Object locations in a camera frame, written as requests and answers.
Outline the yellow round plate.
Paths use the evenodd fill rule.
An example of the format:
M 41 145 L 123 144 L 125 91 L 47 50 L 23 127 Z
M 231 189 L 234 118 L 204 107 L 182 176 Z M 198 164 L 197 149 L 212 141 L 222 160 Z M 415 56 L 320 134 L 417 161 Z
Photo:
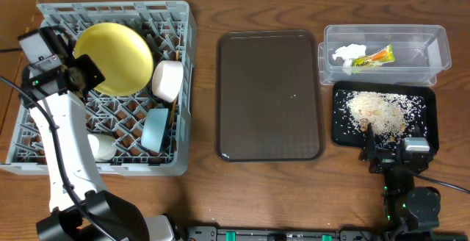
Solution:
M 144 39 L 122 24 L 102 23 L 86 29 L 74 54 L 88 55 L 104 75 L 94 89 L 108 96 L 130 96 L 143 89 L 153 75 L 153 55 Z

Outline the white cup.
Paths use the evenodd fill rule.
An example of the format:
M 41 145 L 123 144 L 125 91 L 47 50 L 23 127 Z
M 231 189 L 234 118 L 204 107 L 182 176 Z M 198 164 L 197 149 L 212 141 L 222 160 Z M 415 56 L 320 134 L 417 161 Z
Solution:
M 108 162 L 117 151 L 115 138 L 105 134 L 88 134 L 87 138 L 96 162 Z

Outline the pink white bowl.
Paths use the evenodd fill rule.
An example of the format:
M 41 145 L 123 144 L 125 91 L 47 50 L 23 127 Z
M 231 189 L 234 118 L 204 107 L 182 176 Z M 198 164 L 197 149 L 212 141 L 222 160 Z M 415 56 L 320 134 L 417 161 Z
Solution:
M 166 101 L 174 102 L 178 97 L 184 77 L 183 64 L 180 61 L 163 60 L 153 73 L 152 93 Z

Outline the light blue bowl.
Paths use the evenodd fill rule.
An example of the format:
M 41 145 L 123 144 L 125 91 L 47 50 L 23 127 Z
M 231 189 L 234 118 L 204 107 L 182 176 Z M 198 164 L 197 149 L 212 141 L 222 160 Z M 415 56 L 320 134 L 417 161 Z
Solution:
M 145 118 L 141 144 L 148 150 L 159 152 L 165 135 L 168 108 L 150 109 Z

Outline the green orange snack wrapper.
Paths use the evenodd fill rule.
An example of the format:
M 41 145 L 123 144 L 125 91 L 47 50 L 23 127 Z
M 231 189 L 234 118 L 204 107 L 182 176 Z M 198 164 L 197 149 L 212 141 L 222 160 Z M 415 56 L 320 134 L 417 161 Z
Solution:
M 364 57 L 360 57 L 352 61 L 351 66 L 353 67 L 377 67 L 382 64 L 394 62 L 395 56 L 391 44 L 388 44 L 385 48 L 380 51 L 370 54 Z

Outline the white tissue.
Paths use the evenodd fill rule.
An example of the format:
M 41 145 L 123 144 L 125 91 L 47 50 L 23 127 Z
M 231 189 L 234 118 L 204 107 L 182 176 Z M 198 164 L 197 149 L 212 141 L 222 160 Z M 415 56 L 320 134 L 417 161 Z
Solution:
M 335 50 L 332 54 L 332 58 L 337 60 L 341 58 L 343 60 L 342 70 L 347 74 L 350 75 L 352 73 L 352 63 L 353 60 L 356 60 L 360 57 L 364 57 L 366 55 L 366 46 L 365 45 L 358 45 L 358 44 L 349 44 L 348 46 L 342 46 Z

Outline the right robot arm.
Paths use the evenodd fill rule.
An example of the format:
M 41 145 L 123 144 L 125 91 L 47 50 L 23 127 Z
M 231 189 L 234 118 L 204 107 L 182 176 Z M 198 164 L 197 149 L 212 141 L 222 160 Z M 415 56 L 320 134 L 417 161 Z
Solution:
M 385 213 L 391 226 L 384 240 L 428 240 L 439 226 L 441 194 L 434 187 L 417 187 L 414 179 L 428 168 L 431 147 L 424 137 L 406 137 L 392 151 L 380 150 L 372 124 L 366 127 L 359 159 L 369 172 L 384 175 Z

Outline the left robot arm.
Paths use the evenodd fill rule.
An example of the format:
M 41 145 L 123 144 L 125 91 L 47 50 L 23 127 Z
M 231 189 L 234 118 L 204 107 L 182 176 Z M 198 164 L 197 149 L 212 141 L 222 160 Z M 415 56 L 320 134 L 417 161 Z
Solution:
M 105 78 L 87 56 L 74 57 L 69 35 L 46 26 L 21 35 L 29 59 L 21 102 L 41 136 L 51 185 L 51 214 L 37 222 L 41 240 L 184 240 L 168 215 L 146 218 L 106 189 L 85 123 L 90 90 Z

